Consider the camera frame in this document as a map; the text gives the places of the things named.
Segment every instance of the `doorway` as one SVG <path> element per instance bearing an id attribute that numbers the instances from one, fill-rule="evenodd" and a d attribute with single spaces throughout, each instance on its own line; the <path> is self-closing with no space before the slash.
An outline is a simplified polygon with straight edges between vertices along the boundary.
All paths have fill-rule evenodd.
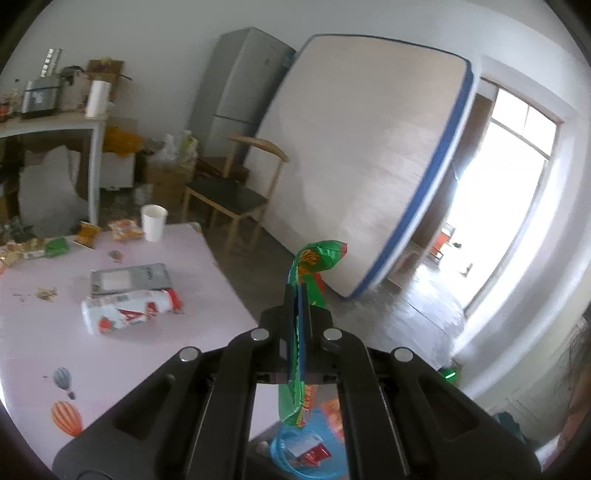
<path id="1" fill-rule="evenodd" d="M 459 181 L 446 220 L 453 231 L 451 255 L 440 269 L 463 277 L 453 283 L 453 293 L 465 311 L 502 271 L 535 203 L 556 132 L 550 118 L 498 88 L 482 145 Z"/>
<path id="2" fill-rule="evenodd" d="M 452 162 L 388 274 L 400 295 L 428 296 L 423 301 L 435 302 L 431 310 L 439 317 L 469 318 L 526 228 L 557 127 L 535 106 L 481 79 Z"/>

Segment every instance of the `bottle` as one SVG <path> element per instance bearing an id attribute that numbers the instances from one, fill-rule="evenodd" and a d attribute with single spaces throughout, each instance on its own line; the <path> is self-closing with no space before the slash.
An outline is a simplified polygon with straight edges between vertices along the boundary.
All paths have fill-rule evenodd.
<path id="1" fill-rule="evenodd" d="M 180 312 L 182 308 L 182 302 L 171 288 L 136 290 L 84 300 L 82 318 L 88 332 L 96 335 L 147 322 L 158 313 Z"/>

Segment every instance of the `black chair seat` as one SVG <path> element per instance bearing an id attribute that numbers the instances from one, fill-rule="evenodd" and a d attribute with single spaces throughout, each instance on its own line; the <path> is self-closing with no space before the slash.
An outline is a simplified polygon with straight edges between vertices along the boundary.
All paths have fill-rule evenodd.
<path id="1" fill-rule="evenodd" d="M 187 183 L 187 187 L 236 215 L 248 213 L 267 202 L 263 195 L 232 179 L 201 177 Z"/>

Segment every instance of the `gray refrigerator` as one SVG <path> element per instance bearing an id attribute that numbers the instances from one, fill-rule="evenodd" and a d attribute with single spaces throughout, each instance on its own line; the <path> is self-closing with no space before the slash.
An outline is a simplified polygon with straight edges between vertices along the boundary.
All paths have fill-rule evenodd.
<path id="1" fill-rule="evenodd" d="M 202 156 L 225 157 L 228 134 L 256 134 L 295 52 L 254 27 L 220 37 L 187 124 Z M 240 150 L 236 160 L 242 162 L 245 153 Z"/>

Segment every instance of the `white table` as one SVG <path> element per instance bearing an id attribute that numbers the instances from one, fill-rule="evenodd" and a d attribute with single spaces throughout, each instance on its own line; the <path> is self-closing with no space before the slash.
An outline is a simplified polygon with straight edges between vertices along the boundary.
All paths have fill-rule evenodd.
<path id="1" fill-rule="evenodd" d="M 103 151 L 106 120 L 106 115 L 96 119 L 88 119 L 83 113 L 78 112 L 58 113 L 32 119 L 14 118 L 0 124 L 0 138 L 58 130 L 91 130 L 88 159 L 88 216 L 90 222 L 96 224 L 99 220 L 100 159 Z"/>
<path id="2" fill-rule="evenodd" d="M 182 347 L 223 347 L 256 322 L 221 273 L 203 235 L 190 225 L 170 225 L 157 244 L 115 242 L 101 234 L 96 249 L 70 244 L 52 259 L 21 260 L 0 276 L 0 394 L 12 421 L 47 465 L 72 439 L 51 419 L 56 401 L 75 406 L 87 427 Z M 87 333 L 80 302 L 89 293 L 92 269 L 117 268 L 108 252 L 124 254 L 121 266 L 163 262 L 184 302 L 184 314 L 163 313 L 154 321 L 111 335 Z M 36 298 L 56 288 L 53 302 Z M 57 368 L 72 377 L 72 400 L 53 382 Z M 251 437 L 278 421 L 277 386 L 256 390 Z"/>

